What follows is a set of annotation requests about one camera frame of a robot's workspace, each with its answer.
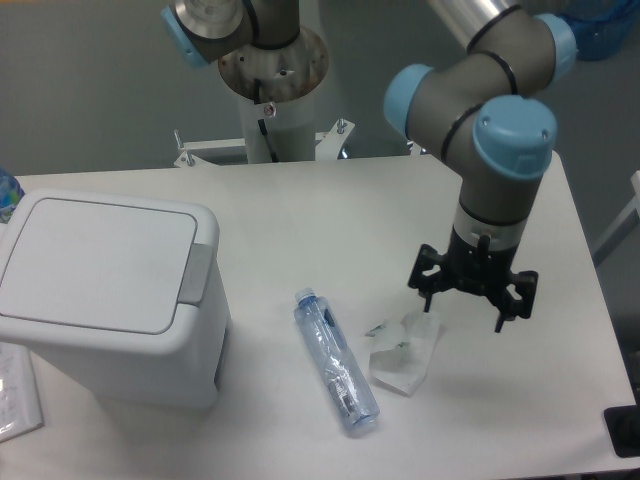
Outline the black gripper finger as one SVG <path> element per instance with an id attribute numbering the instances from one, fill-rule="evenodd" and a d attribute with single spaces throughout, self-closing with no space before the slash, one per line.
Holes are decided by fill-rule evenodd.
<path id="1" fill-rule="evenodd" d="M 433 296 L 450 289 L 450 265 L 447 254 L 422 244 L 408 280 L 408 286 L 424 299 L 423 312 L 429 312 Z"/>
<path id="2" fill-rule="evenodd" d="M 508 283 L 498 296 L 499 314 L 495 324 L 495 333 L 500 333 L 505 323 L 512 322 L 516 318 L 529 319 L 531 317 L 538 279 L 539 274 L 534 270 L 509 274 Z"/>

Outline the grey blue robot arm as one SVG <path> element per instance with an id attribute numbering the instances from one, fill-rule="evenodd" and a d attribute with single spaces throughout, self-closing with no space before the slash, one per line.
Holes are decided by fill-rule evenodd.
<path id="1" fill-rule="evenodd" d="M 538 275 L 511 265 L 557 137 L 535 94 L 576 59 L 562 19 L 515 1 L 435 1 L 466 50 L 436 71 L 414 64 L 390 82 L 387 122 L 462 180 L 448 250 L 422 246 L 408 284 L 425 300 L 456 289 L 487 299 L 500 322 L 531 315 Z M 296 1 L 172 1 L 161 13 L 177 50 L 216 65 L 240 102 L 248 160 L 315 158 L 311 95 L 328 70 L 324 42 Z"/>

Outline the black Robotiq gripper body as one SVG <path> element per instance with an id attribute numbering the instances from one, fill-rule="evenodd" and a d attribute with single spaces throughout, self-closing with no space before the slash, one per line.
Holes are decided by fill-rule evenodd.
<path id="1" fill-rule="evenodd" d="M 479 251 L 453 229 L 442 266 L 444 290 L 486 297 L 492 304 L 515 301 L 507 287 L 511 283 L 511 266 L 517 248 L 518 245 L 505 250 Z"/>

